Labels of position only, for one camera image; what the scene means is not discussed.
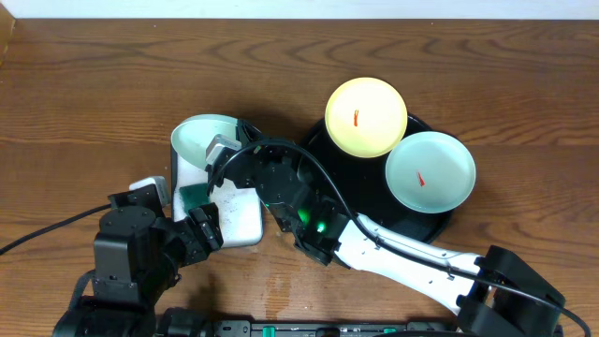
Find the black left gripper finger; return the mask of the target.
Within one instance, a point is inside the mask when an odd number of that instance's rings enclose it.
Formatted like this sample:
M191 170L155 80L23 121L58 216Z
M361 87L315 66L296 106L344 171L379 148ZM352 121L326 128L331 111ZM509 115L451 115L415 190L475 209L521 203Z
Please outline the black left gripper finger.
M188 216L196 224L209 223L219 224L218 207L215 203L204 204L192 207L187 211Z
M217 251L222 248L224 239L217 218L200 220L197 229L198 240L205 251Z

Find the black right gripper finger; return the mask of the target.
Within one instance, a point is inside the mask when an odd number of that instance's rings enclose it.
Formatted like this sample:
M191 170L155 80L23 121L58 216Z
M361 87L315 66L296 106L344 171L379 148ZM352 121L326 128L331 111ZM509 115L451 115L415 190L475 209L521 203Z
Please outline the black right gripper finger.
M214 164L207 166L208 182L207 195L210 196L216 187L222 187L225 181L231 181L235 187L241 185L241 175L228 164Z
M252 146L254 150L259 150L261 146L256 143L263 140L265 135L248 121L239 119L236 126L236 138L241 143L241 147Z

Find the green scrubbing sponge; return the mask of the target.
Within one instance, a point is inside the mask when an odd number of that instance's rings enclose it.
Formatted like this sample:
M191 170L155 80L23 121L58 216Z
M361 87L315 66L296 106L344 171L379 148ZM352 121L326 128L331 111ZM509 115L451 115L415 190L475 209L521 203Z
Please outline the green scrubbing sponge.
M207 183L196 183L180 187L179 193L184 215L187 215L192 209L210 203Z

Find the light green plate front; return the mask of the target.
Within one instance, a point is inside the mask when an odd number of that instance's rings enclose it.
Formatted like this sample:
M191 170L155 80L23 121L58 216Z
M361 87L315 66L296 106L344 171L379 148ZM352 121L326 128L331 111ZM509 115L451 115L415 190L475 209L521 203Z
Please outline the light green plate front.
M238 120L221 114L199 114L187 118L176 126L171 133L171 147L179 163L187 162L191 166L204 170L206 150L216 135L231 139L237 137Z

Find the light green plate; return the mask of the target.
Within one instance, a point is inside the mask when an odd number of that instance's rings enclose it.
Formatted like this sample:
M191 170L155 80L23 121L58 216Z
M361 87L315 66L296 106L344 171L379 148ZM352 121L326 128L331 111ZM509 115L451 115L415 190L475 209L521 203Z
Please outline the light green plate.
M454 210L471 195L476 166L459 140L424 131L402 139L390 152L385 177L391 194L405 207L441 213Z
M216 135L231 139L237 137L238 120L221 114L199 114L187 118L176 126L171 133L171 147L179 163L187 162L191 166L204 170L206 150Z

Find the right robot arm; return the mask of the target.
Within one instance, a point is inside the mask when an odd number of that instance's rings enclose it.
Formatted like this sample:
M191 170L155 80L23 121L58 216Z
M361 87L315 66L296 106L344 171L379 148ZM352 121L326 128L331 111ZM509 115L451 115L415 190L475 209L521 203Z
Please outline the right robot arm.
M564 296L515 253L492 245L484 256L447 251L376 224L303 182L296 158L325 168L298 145L267 139L246 122L215 135L205 151L209 186L255 189L282 231L306 256L385 276L436 300L474 336L551 336Z

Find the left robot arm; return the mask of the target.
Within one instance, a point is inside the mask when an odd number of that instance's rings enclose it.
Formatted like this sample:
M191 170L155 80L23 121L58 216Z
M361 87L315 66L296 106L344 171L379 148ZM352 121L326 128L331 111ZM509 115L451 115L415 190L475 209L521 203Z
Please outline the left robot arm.
M158 208L117 207L102 216L95 267L78 281L55 336L212 336L205 315L155 305L176 286L181 268L221 248L218 209L210 203L175 222Z

